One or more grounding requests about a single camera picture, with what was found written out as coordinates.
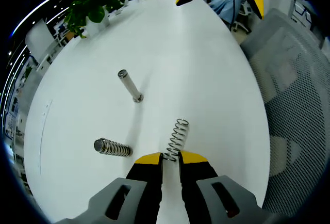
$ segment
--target metal spring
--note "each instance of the metal spring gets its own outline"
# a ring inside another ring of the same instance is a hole
[[[172,137],[170,138],[169,147],[166,148],[168,153],[164,153],[164,159],[168,161],[176,161],[179,156],[179,151],[184,146],[189,130],[189,122],[184,119],[176,119],[175,128],[173,129]]]
[[[94,142],[94,148],[101,154],[129,157],[133,150],[128,145],[123,145],[112,140],[100,138]]]

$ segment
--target green leaves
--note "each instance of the green leaves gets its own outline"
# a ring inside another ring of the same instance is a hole
[[[94,23],[100,23],[104,18],[104,9],[102,6],[97,6],[88,12],[89,19]]]
[[[124,2],[125,0],[74,0],[64,21],[70,31],[83,37],[80,28],[86,25],[86,17],[92,22],[100,23],[105,16],[103,6],[112,12],[120,9]]]

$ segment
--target white table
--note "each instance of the white table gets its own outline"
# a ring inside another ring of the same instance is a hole
[[[120,69],[143,92],[140,104],[118,79]],[[253,192],[261,206],[268,125],[239,45],[202,0],[181,7],[175,0],[130,3],[97,37],[70,41],[39,85],[24,160],[40,208],[50,221],[79,215],[136,159],[165,152],[177,118],[190,122],[185,150],[207,157],[218,175]],[[132,146],[133,156],[97,153],[93,143],[101,137]],[[187,223],[178,164],[163,167],[158,223]]]

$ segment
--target gray mesh chair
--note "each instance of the gray mesh chair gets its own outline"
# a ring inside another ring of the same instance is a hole
[[[263,208],[293,216],[329,158],[330,64],[313,34],[275,9],[241,48],[258,81],[270,132]]]

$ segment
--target metal pin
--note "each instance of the metal pin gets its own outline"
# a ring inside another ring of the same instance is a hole
[[[133,81],[130,79],[128,72],[123,69],[118,72],[118,77],[120,78],[121,82],[124,84],[126,89],[133,97],[133,101],[136,103],[140,103],[143,100],[143,95],[136,89]]]
[[[123,145],[106,138],[100,138],[94,142],[94,149],[101,154],[129,157],[133,154],[133,149],[128,145]]]

